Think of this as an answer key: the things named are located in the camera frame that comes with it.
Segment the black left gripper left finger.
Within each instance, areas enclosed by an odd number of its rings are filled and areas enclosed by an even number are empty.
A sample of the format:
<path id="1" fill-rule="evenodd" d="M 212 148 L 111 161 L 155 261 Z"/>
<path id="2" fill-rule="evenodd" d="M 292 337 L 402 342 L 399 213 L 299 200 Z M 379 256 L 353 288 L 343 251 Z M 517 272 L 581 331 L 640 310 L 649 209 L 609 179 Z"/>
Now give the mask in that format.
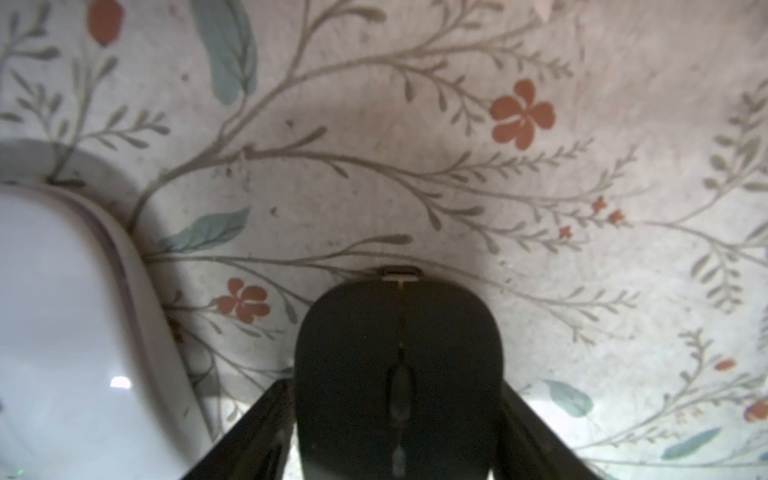
<path id="1" fill-rule="evenodd" d="M 273 383 L 184 480 L 281 480 L 295 425 L 294 381 Z"/>

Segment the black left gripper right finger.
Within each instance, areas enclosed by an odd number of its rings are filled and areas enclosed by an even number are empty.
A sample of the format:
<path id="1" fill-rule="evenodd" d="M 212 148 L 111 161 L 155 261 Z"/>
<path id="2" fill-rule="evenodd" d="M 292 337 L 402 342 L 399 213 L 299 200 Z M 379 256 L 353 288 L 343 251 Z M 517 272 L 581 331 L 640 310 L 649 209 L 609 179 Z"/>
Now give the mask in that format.
<path id="1" fill-rule="evenodd" d="M 599 480 L 504 381 L 494 479 Z"/>

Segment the black mouse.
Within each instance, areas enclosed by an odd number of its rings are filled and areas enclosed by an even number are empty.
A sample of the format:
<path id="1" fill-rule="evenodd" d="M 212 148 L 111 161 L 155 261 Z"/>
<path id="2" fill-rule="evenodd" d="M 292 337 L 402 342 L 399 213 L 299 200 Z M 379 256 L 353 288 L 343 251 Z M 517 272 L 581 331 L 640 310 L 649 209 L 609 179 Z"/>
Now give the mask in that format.
<path id="1" fill-rule="evenodd" d="M 308 479 L 484 479 L 503 349 L 486 304 L 432 278 L 347 282 L 298 332 L 295 411 Z"/>

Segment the white mouse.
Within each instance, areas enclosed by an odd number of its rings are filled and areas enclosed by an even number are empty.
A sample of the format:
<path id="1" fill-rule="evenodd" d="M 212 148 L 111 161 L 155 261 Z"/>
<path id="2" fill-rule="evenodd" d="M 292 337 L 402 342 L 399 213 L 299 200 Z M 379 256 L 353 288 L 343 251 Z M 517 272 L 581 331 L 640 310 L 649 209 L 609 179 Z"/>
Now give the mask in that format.
<path id="1" fill-rule="evenodd" d="M 103 208 L 1 189 L 1 475 L 180 479 L 206 422 L 140 255 Z"/>

